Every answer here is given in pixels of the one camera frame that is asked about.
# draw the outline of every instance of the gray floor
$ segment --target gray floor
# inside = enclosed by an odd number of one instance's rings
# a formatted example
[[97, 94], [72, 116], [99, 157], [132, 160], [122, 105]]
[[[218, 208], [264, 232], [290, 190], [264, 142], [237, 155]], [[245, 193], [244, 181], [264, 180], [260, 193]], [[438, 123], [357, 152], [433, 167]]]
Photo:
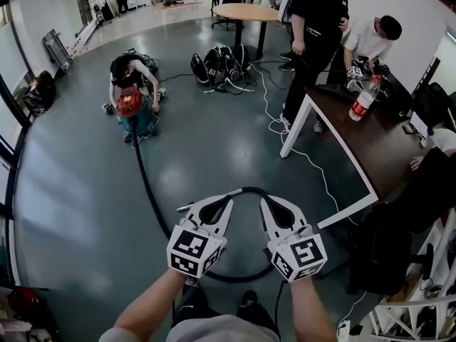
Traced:
[[[243, 42], [255, 46], [258, 34], [259, 24], [246, 24]], [[65, 342], [97, 341], [167, 268], [167, 241], [147, 200], [135, 153], [123, 143], [121, 126], [100, 109], [109, 101], [111, 60], [136, 47], [161, 60], [163, 79], [191, 73], [192, 54], [205, 54], [215, 43], [234, 43], [234, 29], [212, 30], [210, 20], [202, 19], [154, 28], [90, 51], [75, 61], [58, 85], [55, 105], [33, 124], [16, 189], [16, 251], [22, 282], [51, 289], [47, 299]], [[269, 24], [264, 60], [277, 59], [288, 46], [286, 32]], [[275, 63], [264, 67], [279, 85], [291, 82], [291, 74], [278, 71]], [[297, 204], [312, 224], [335, 212], [319, 170], [303, 156], [279, 157], [280, 137], [267, 129], [264, 89], [260, 76], [253, 76], [256, 92], [238, 96], [204, 94], [192, 76], [163, 83], [168, 98], [162, 103], [160, 134], [142, 142], [141, 151], [170, 226], [181, 217], [177, 207], [242, 186], [261, 187]], [[270, 113], [278, 116], [286, 91], [270, 81], [266, 85]], [[345, 207], [367, 189], [336, 139], [330, 133], [314, 135], [311, 124], [303, 129], [296, 149], [324, 168], [331, 193]], [[341, 227], [349, 227], [348, 222]], [[266, 266], [258, 197], [235, 199], [227, 238], [228, 251], [214, 271], [245, 275]], [[344, 261], [346, 252], [324, 232], [323, 241], [329, 256], [326, 271]], [[242, 294], [254, 289], [274, 314], [280, 281], [275, 271], [252, 284], [223, 284], [207, 277], [202, 283], [219, 312], [234, 313]], [[357, 299], [345, 293], [347, 281], [342, 270], [316, 282], [335, 322]], [[352, 321], [359, 321], [377, 300], [367, 295]], [[165, 340], [169, 326], [170, 319], [156, 340]], [[281, 298], [279, 328], [283, 341], [294, 340], [288, 286]]]

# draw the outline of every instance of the power strip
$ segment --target power strip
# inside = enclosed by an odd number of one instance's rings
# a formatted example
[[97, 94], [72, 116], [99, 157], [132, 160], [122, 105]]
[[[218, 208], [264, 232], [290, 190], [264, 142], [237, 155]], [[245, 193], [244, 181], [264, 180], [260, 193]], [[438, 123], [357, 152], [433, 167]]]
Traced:
[[339, 325], [340, 327], [337, 330], [337, 341], [348, 342], [350, 339], [350, 321], [342, 321]]

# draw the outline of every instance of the red bottle label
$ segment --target red bottle label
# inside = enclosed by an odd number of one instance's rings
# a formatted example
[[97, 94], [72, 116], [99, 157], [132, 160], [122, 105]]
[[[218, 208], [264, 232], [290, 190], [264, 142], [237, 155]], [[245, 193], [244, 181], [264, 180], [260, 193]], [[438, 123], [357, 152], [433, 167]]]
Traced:
[[353, 104], [353, 107], [351, 110], [358, 116], [362, 117], [364, 114], [366, 114], [366, 111], [368, 111], [366, 108], [364, 108], [358, 101]]

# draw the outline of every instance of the round table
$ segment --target round table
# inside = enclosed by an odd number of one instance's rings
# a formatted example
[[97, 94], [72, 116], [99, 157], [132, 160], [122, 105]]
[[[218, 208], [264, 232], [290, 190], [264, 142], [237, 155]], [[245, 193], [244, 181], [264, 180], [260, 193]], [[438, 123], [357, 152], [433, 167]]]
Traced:
[[255, 59], [258, 60], [263, 55], [264, 34], [266, 33], [266, 24], [268, 21], [277, 21], [278, 12], [268, 6], [253, 4], [221, 4], [213, 8], [214, 14], [223, 18], [233, 19], [236, 21], [236, 39], [234, 47], [241, 44], [242, 22], [260, 21], [261, 29], [259, 32], [258, 49], [256, 50]]

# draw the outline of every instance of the bottle cap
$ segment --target bottle cap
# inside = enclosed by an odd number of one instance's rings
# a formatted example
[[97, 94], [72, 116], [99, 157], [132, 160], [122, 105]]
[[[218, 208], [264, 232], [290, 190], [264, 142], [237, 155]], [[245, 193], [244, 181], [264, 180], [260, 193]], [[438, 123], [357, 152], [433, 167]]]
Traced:
[[380, 85], [382, 83], [382, 78], [379, 75], [372, 76], [372, 81]]

